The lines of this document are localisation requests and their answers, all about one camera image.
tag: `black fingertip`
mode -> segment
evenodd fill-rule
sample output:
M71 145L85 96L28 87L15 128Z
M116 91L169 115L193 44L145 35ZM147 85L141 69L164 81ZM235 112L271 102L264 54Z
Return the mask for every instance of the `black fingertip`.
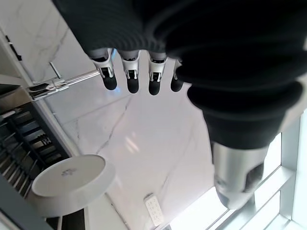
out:
M102 80L104 81L105 87L108 90L114 90L117 87L115 75L112 78L109 77L102 78Z
M160 91L160 82L157 81L149 81L149 93L151 95L157 95Z
M127 87L130 93L136 93L139 90L139 79L127 79Z
M172 78L171 90L173 92L179 92L181 90L182 86L183 86L183 81L175 80L174 78Z

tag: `wall switch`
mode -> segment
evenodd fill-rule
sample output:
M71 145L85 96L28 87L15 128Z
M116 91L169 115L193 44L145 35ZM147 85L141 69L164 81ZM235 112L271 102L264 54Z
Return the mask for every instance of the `wall switch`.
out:
M151 194L145 197L144 202L153 221L153 224L155 226L162 224L164 222L164 217L157 197L154 194Z

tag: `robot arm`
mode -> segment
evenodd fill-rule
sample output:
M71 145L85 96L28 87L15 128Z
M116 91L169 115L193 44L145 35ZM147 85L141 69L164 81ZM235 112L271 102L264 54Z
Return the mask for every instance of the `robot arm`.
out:
M188 97L203 111L208 127L219 198L228 208L242 207L262 177L268 146L286 111L303 90L296 78L307 72L307 2L53 2L108 89L116 80L107 48L120 50L131 92L138 88L138 55L131 59L127 53L149 51L153 95L159 92L166 57L181 60L171 88L192 84Z

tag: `black metal rack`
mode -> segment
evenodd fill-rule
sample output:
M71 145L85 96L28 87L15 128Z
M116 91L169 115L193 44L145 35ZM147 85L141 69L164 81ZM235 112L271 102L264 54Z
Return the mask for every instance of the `black metal rack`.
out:
M37 175L68 155L31 103L13 113L0 123L0 173L26 198Z
M20 225L23 230L35 229L56 230L61 221L62 230L84 230L84 210L63 216L62 218L48 218L47 225L35 219L34 213L27 213L27 218L21 219L22 213L16 212L7 203L8 200L17 200L18 194L26 198L33 180L49 166L68 158L69 155L54 136L39 112L32 103L9 111L5 116L0 115L0 182L3 189L11 190L13 187L17 192L7 192L5 199L0 196L0 212L4 211L10 218ZM28 210L28 204L23 201L14 203L23 210Z

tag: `white plate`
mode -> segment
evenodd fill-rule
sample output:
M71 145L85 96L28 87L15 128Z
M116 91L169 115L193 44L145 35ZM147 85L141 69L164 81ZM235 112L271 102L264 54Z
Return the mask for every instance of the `white plate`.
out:
M28 200L43 217L68 215L105 193L114 178L114 166L103 157L72 157L41 172L33 181Z

